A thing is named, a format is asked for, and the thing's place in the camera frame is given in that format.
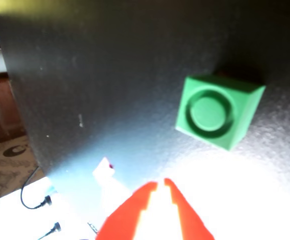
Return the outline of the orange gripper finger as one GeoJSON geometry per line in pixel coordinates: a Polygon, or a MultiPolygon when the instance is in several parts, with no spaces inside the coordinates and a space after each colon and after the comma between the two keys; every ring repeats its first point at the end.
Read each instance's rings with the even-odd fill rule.
{"type": "Polygon", "coordinates": [[[137,189],[105,220],[96,239],[132,240],[141,211],[147,208],[150,195],[157,189],[157,186],[157,182],[150,181],[137,189]]]}
{"type": "Polygon", "coordinates": [[[176,184],[169,178],[164,184],[170,188],[172,202],[178,207],[182,237],[184,240],[214,240],[214,236],[205,227],[199,215],[188,203],[176,184]]]}

